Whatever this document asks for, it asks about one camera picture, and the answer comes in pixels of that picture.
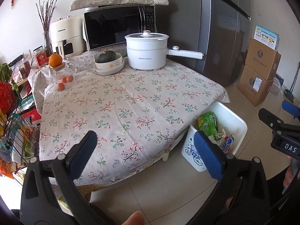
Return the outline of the person's left thumb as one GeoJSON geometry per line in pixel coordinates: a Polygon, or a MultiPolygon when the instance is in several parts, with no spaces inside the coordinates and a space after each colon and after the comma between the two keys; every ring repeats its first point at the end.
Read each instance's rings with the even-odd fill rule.
{"type": "Polygon", "coordinates": [[[145,220],[140,211],[134,212],[122,225],[144,225],[145,220]]]}

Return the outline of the person's right hand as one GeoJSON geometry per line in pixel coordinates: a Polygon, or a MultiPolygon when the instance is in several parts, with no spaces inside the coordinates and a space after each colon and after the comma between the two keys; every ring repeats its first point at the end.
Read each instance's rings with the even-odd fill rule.
{"type": "Polygon", "coordinates": [[[288,169],[286,170],[285,179],[283,181],[283,185],[287,188],[293,180],[293,172],[292,172],[292,164],[289,165],[288,169]]]}

